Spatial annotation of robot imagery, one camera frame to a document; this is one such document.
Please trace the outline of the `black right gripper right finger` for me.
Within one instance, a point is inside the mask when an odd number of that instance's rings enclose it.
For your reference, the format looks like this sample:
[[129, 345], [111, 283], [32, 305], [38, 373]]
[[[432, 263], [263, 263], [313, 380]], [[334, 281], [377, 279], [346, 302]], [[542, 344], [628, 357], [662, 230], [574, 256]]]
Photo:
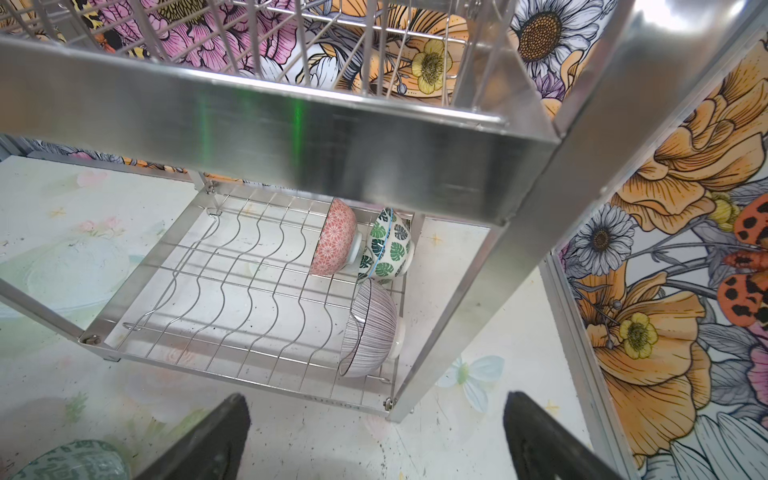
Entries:
[[619, 477], [522, 391], [512, 391], [507, 395], [503, 426], [519, 479]]

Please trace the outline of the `purple striped bowl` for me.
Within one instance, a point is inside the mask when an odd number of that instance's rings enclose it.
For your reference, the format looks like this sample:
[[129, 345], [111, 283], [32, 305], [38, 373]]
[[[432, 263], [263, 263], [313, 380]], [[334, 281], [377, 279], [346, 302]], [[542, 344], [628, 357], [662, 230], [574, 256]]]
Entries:
[[390, 293], [371, 279], [363, 280], [350, 307], [338, 374], [365, 377], [375, 373], [387, 360], [397, 359], [405, 330], [405, 322]]

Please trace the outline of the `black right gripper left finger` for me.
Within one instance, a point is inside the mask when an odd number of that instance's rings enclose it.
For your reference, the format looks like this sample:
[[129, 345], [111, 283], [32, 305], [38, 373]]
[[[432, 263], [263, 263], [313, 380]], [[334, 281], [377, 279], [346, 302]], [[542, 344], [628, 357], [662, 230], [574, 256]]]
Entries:
[[236, 479], [250, 426], [246, 398], [234, 393], [136, 479]]

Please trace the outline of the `black white floral bowl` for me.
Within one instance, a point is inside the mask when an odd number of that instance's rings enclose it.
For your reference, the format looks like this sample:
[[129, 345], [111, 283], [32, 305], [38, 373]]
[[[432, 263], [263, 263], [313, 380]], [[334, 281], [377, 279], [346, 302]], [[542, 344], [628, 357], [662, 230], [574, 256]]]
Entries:
[[342, 200], [331, 202], [320, 233], [310, 273], [331, 276], [355, 260], [362, 242], [355, 212]]

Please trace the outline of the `teal geometric pattern bowl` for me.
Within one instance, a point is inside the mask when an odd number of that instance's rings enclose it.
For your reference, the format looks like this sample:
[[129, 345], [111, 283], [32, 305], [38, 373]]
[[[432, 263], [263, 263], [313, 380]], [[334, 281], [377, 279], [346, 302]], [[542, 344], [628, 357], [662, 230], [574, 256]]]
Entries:
[[12, 479], [131, 479], [118, 450], [101, 440], [77, 440], [33, 460]]

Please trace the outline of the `green leaf pattern bowl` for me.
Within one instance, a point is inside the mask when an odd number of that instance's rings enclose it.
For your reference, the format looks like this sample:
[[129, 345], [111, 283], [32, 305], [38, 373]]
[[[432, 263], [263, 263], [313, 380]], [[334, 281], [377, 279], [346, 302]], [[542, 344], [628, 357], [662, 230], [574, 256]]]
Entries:
[[392, 282], [409, 269], [415, 253], [408, 221], [384, 208], [372, 224], [358, 268], [357, 280]]

